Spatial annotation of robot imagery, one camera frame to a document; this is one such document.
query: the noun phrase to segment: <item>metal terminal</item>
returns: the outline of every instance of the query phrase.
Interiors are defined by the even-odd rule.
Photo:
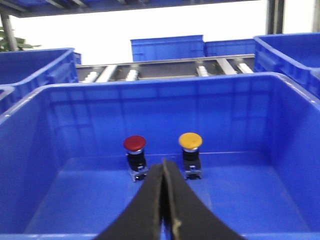
[[[132,82],[132,81],[135,81],[137,80],[138,78],[138,71],[137,70],[130,70],[128,75],[126,76],[125,80],[127,82]]]
[[[132,181],[135,183],[137,180],[143,180],[148,174],[147,166],[138,166],[138,171],[134,171],[129,166],[129,174],[132,178]]]
[[[250,69],[250,67],[248,67],[247,64],[245,63],[239,63],[237,65],[237,67],[240,69],[241,72],[243,72],[244,74],[252,74],[253,71]]]
[[[201,179],[201,169],[196,169],[195,165],[190,165],[189,170],[184,171],[185,173],[185,179]]]
[[[200,77],[208,77],[209,76],[209,73],[208,73],[208,71],[207,71],[207,69],[206,69],[206,67],[205,66],[198,66],[197,68],[196,68],[196,71],[197,71],[197,73],[198,73],[198,75],[200,76]]]
[[[226,75],[237,74],[236,70],[225,58],[217,58],[216,60]]]
[[[96,83],[109,82],[110,78],[115,73],[117,67],[118,67],[117,65],[108,65],[95,82]]]

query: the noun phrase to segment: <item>metal shelf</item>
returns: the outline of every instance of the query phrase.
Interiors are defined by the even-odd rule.
[[[105,83],[252,73],[253,54],[141,61],[111,65],[78,65],[79,81]]]
[[[25,18],[241,1],[254,0],[0,0],[0,11]]]

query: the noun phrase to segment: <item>red button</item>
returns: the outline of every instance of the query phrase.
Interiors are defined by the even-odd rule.
[[[123,146],[132,152],[141,150],[145,147],[147,141],[143,136],[133,135],[126,138],[123,142]]]

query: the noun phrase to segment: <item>green plant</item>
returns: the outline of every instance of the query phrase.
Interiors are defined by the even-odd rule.
[[[4,28],[0,26],[0,52],[8,52],[9,51],[9,44],[5,39],[6,35],[3,31]],[[41,45],[30,45],[26,43],[24,38],[16,37],[15,38],[19,51],[23,51],[24,49],[33,49],[36,47],[40,47]]]

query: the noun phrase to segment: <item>white wall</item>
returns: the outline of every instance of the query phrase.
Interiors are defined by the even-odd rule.
[[[315,0],[285,0],[283,33],[310,33]]]
[[[284,32],[310,32],[314,0],[286,0]],[[132,61],[130,39],[264,35],[267,0],[32,18],[12,17],[17,37],[41,49],[73,47],[83,64]]]

